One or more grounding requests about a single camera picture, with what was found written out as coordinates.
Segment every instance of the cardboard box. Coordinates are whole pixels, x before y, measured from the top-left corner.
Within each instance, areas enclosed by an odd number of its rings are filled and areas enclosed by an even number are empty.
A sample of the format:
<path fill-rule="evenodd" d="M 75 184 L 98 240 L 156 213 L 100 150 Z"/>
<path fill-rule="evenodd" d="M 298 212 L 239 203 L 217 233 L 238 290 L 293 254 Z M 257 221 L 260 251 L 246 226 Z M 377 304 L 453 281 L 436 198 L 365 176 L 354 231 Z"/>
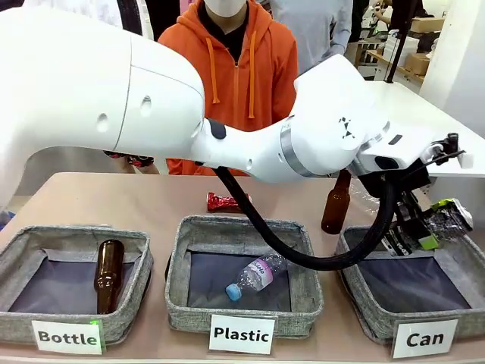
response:
<path fill-rule="evenodd" d="M 419 17 L 412 20 L 410 31 L 416 33 L 440 32 L 444 23 L 444 17 Z"/>
<path fill-rule="evenodd" d="M 406 58 L 404 68 L 418 76 L 424 76 L 430 66 L 430 59 L 425 53 L 411 53 Z"/>

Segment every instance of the white face mask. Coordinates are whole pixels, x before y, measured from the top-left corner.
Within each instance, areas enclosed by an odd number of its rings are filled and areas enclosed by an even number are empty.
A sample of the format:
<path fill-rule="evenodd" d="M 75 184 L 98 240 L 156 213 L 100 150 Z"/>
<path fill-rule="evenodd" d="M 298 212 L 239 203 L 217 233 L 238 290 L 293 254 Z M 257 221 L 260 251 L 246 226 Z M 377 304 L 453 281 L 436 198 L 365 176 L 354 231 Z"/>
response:
<path fill-rule="evenodd" d="M 204 0 L 211 11 L 220 17 L 233 17 L 241 10 L 246 0 Z"/>

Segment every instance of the robot logo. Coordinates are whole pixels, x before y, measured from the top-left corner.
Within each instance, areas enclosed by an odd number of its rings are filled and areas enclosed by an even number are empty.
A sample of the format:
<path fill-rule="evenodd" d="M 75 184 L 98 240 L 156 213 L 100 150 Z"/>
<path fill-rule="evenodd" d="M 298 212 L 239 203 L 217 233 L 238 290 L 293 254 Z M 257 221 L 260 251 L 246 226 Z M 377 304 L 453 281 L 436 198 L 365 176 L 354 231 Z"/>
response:
<path fill-rule="evenodd" d="M 349 122 L 350 120 L 347 120 L 344 117 L 339 120 L 339 123 L 343 123 L 346 132 L 345 135 L 342 136 L 342 139 L 345 139 L 346 137 L 352 137 L 353 139 L 355 139 L 355 136 L 353 136 L 352 133 L 350 133 L 349 131 Z"/>

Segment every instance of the crushed red can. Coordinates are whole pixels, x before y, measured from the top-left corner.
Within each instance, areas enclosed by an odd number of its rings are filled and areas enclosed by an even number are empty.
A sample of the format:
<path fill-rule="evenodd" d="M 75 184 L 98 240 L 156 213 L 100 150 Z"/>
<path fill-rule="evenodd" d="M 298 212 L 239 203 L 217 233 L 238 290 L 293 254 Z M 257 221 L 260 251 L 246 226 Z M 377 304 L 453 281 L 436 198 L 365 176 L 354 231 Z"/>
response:
<path fill-rule="evenodd" d="M 249 201 L 251 201 L 251 196 L 246 194 Z M 207 211 L 223 211 L 223 212 L 241 212 L 241 209 L 237 205 L 234 197 L 222 197 L 217 196 L 213 192 L 207 194 Z"/>

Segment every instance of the bottle label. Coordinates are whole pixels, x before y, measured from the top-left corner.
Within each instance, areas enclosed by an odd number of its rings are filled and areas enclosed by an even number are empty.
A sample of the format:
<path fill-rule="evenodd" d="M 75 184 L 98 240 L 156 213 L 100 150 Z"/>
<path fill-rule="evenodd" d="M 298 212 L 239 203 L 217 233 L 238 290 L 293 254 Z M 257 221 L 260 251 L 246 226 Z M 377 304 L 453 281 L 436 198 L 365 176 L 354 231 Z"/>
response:
<path fill-rule="evenodd" d="M 253 263 L 248 265 L 248 268 L 259 275 L 263 288 L 273 281 L 273 272 L 264 260 L 256 259 Z"/>

